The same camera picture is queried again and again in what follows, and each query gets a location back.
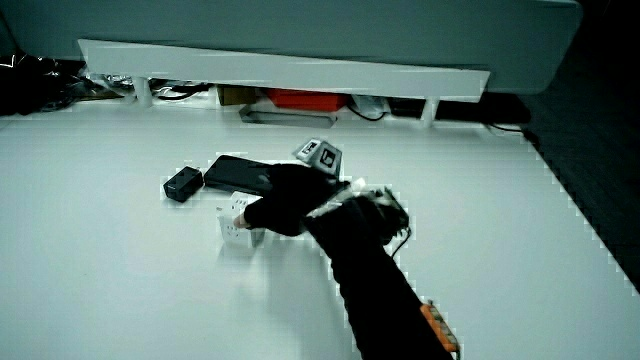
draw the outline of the dark floor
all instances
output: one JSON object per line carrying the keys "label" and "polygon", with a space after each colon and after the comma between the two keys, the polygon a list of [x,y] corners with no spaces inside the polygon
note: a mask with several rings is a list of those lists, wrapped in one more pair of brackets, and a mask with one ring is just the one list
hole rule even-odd
{"label": "dark floor", "polygon": [[638,290],[640,84],[624,45],[637,31],[628,32],[635,25],[624,21],[620,2],[589,3],[549,88],[520,98],[538,152]]}

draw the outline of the cardboard box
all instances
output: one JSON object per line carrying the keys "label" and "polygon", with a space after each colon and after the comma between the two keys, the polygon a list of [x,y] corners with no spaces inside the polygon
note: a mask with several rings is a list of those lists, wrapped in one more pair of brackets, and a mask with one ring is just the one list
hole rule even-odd
{"label": "cardboard box", "polygon": [[255,104],[256,89],[248,86],[218,85],[220,105]]}

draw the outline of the smartphone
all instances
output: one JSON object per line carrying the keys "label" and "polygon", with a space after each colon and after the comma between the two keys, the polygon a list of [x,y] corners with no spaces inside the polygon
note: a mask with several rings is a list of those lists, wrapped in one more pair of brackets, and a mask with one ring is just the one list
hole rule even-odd
{"label": "smartphone", "polygon": [[233,193],[265,196],[272,185],[267,178],[269,164],[221,155],[204,175],[205,186]]}

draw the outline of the white desk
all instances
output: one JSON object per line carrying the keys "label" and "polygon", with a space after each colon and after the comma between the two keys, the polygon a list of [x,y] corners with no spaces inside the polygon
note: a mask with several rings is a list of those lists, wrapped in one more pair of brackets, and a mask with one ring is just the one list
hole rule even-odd
{"label": "white desk", "polygon": [[94,103],[2,119],[15,121],[0,126],[0,358],[357,359],[313,241],[234,251],[215,217],[228,194],[176,206],[161,189],[220,153],[292,160],[309,137],[408,209],[397,260],[465,359],[640,353],[637,292],[520,137],[355,117],[249,125],[238,109]]}

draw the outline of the orange connector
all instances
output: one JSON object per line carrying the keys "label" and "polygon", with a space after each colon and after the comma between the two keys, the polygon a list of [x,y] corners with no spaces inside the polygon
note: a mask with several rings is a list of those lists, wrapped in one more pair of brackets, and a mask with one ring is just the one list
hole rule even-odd
{"label": "orange connector", "polygon": [[444,346],[445,350],[450,353],[455,352],[459,360],[460,344],[451,332],[451,329],[449,329],[447,323],[445,323],[438,309],[433,305],[433,301],[429,300],[428,304],[423,304],[420,307],[420,311],[429,322],[429,325],[431,325],[431,328],[436,333],[438,340],[440,340],[440,343]]}

